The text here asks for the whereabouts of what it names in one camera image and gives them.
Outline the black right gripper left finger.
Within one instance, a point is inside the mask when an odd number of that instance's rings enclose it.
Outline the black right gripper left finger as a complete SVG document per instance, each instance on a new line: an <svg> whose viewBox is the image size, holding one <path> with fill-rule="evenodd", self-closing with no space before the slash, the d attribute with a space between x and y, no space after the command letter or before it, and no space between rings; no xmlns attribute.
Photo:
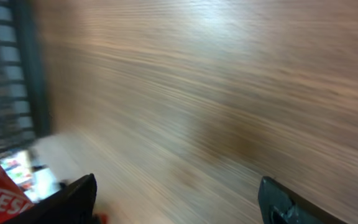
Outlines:
<svg viewBox="0 0 358 224"><path fill-rule="evenodd" d="M4 224L90 224L96 201L93 174L84 175Z"/></svg>

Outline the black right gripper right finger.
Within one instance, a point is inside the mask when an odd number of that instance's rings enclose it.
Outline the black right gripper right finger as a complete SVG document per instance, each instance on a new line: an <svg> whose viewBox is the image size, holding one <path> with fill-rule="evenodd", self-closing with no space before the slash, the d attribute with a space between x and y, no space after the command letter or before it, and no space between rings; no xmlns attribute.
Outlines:
<svg viewBox="0 0 358 224"><path fill-rule="evenodd" d="M269 176L263 176L258 202L264 224L345 224Z"/></svg>

